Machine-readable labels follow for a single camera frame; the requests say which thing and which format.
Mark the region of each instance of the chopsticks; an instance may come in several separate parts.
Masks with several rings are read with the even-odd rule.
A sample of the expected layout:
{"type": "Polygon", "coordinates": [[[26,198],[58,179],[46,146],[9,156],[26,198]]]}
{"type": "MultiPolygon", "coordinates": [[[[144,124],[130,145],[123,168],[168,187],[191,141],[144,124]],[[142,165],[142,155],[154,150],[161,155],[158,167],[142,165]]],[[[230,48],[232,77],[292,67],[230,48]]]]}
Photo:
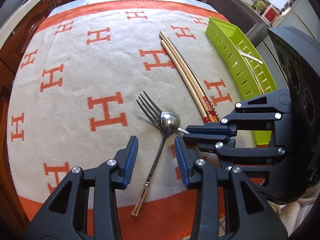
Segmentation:
{"type": "Polygon", "coordinates": [[[160,31],[159,36],[161,38],[161,45],[168,53],[183,81],[185,82],[204,122],[219,122],[220,118],[217,114],[217,111],[215,110],[210,97],[204,90],[204,87],[192,70],[191,66],[162,31],[160,31]]]}

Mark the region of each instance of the fork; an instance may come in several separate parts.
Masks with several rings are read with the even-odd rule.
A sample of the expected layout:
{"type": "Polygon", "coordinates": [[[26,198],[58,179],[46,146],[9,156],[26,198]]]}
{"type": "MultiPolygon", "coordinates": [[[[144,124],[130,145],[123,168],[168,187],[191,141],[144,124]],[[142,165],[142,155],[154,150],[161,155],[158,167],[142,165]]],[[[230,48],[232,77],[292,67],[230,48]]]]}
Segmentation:
{"type": "Polygon", "coordinates": [[[144,91],[144,94],[150,101],[150,103],[143,97],[142,94],[140,94],[139,100],[141,103],[137,100],[137,103],[139,104],[142,111],[145,113],[145,115],[148,117],[148,119],[153,122],[154,125],[160,130],[163,130],[163,139],[161,142],[161,145],[159,147],[158,153],[156,155],[156,158],[153,162],[152,168],[149,172],[148,178],[146,179],[145,183],[143,184],[143,187],[140,191],[139,197],[137,199],[137,203],[135,204],[133,211],[131,212],[132,216],[137,217],[139,215],[140,209],[142,207],[142,203],[144,198],[147,195],[148,188],[150,186],[151,178],[154,174],[154,171],[156,169],[157,163],[160,159],[160,155],[162,152],[162,149],[164,147],[164,143],[169,138],[170,135],[172,135],[175,131],[178,130],[179,124],[180,124],[180,117],[172,111],[162,111],[147,95],[147,93],[144,91]]]}
{"type": "MultiPolygon", "coordinates": [[[[141,105],[141,103],[137,100],[138,105],[140,106],[141,110],[144,112],[144,114],[148,117],[148,119],[159,129],[159,130],[163,130],[162,124],[161,124],[161,113],[163,112],[153,101],[152,99],[148,96],[148,94],[143,91],[143,93],[145,94],[145,96],[147,97],[147,99],[150,101],[150,103],[153,105],[153,107],[150,105],[150,103],[143,97],[142,94],[140,94],[140,96],[138,97],[141,101],[141,103],[143,104],[143,106],[141,105]]],[[[178,127],[177,131],[182,132],[184,134],[188,134],[189,132],[178,127]]]]}

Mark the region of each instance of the metal screw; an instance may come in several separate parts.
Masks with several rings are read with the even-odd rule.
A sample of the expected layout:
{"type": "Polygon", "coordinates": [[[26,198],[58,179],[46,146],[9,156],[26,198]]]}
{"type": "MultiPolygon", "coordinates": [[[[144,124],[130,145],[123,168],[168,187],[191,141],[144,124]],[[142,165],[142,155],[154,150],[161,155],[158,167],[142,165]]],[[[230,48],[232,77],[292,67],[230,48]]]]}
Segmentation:
{"type": "Polygon", "coordinates": [[[72,169],[71,169],[71,171],[73,172],[73,173],[79,173],[80,171],[81,171],[81,168],[80,167],[73,167],[72,169]]]}
{"type": "Polygon", "coordinates": [[[284,147],[280,147],[280,148],[278,149],[278,153],[279,153],[280,155],[283,155],[283,154],[285,153],[285,148],[284,148],[284,147]]]}
{"type": "Polygon", "coordinates": [[[239,167],[233,167],[231,169],[234,173],[240,173],[241,172],[241,169],[239,167]]]}
{"type": "Polygon", "coordinates": [[[196,160],[196,164],[198,164],[199,166],[205,165],[205,160],[203,160],[203,159],[197,159],[197,160],[196,160]]]}
{"type": "Polygon", "coordinates": [[[116,163],[117,163],[117,161],[114,160],[114,159],[111,159],[111,160],[108,160],[108,161],[107,161],[107,164],[108,164],[109,166],[116,165],[116,163]]]}
{"type": "Polygon", "coordinates": [[[216,143],[216,149],[220,149],[223,146],[223,142],[216,143]]]}
{"type": "Polygon", "coordinates": [[[275,118],[276,119],[280,119],[281,118],[281,114],[280,113],[275,113],[275,118]]]}

